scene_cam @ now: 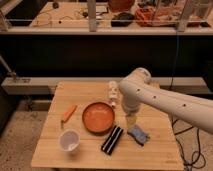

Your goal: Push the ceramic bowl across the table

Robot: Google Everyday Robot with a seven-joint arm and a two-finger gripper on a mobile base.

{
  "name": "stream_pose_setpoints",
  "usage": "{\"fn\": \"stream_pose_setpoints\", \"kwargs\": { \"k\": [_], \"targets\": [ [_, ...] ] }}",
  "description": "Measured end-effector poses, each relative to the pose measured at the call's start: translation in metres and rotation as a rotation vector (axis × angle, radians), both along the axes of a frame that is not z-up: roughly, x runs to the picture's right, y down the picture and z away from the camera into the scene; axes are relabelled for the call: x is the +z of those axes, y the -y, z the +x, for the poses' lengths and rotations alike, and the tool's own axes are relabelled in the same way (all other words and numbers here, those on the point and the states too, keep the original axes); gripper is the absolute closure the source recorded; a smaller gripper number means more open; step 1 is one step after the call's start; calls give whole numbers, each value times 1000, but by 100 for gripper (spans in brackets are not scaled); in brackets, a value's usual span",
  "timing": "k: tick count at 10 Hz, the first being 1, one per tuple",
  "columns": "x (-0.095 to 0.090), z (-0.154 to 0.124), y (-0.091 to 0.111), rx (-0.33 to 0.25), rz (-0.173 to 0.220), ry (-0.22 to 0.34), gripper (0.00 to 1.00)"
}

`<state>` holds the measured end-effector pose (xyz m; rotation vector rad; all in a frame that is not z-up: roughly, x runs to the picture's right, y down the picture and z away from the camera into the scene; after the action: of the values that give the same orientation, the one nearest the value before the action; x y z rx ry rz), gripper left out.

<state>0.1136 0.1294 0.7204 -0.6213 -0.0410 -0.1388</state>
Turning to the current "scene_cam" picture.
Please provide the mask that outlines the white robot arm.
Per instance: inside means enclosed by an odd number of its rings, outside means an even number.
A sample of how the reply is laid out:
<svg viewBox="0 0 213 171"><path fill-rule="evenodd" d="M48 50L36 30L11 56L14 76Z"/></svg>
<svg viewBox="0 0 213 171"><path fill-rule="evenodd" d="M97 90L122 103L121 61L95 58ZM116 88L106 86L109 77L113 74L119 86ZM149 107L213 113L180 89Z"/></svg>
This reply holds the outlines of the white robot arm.
<svg viewBox="0 0 213 171"><path fill-rule="evenodd" d="M127 115L137 113L144 103L213 134L212 100L155 88L150 81L147 69L136 68L119 82L122 108Z"/></svg>

